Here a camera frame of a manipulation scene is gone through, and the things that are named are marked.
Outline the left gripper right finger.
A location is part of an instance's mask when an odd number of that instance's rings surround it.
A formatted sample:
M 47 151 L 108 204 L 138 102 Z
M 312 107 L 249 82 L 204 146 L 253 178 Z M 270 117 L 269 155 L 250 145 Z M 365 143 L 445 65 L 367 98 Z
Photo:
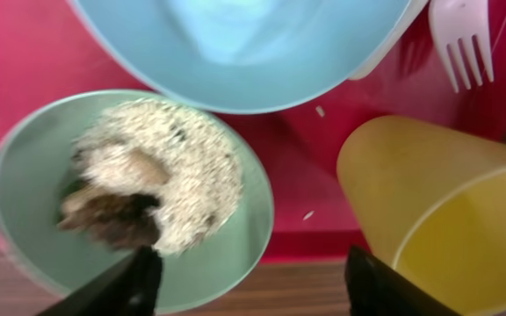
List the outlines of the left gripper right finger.
M 357 246 L 350 248 L 344 279 L 351 316 L 459 316 Z

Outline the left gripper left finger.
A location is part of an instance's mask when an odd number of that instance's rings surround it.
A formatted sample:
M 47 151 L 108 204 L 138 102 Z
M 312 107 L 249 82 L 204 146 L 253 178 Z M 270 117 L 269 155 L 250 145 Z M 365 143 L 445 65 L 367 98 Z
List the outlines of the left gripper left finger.
M 142 247 L 37 316 L 154 316 L 163 258 Z

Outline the yellow plastic cup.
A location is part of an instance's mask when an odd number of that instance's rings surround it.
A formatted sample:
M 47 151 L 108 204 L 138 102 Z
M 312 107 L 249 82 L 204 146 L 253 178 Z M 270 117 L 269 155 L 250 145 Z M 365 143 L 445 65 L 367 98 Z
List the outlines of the yellow plastic cup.
M 336 173 L 376 257 L 456 312 L 506 312 L 506 145 L 385 116 Z

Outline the rice and food leftovers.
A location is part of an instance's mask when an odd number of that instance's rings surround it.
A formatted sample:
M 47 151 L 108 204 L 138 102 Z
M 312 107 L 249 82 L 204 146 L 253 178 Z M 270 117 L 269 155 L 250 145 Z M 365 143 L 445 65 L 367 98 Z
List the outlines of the rice and food leftovers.
M 219 231 L 242 197 L 242 165 L 226 130 L 172 101 L 107 109 L 73 145 L 81 186 L 63 199 L 58 227 L 112 248 L 179 255 Z

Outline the green bowl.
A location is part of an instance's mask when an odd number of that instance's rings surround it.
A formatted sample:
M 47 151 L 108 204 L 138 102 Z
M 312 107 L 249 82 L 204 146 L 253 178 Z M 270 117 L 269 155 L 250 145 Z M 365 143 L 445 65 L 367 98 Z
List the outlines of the green bowl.
M 81 233 L 58 229 L 61 199 L 74 188 L 73 139 L 106 108 L 149 99 L 143 90 L 97 90 L 55 101 L 16 124 L 0 144 L 0 237 L 13 263 L 35 283 L 66 296 L 122 262 Z M 245 140 L 230 132 L 243 173 L 236 213 L 212 237 L 163 260 L 160 314 L 207 304 L 237 286 L 266 250 L 274 224 L 269 179 Z

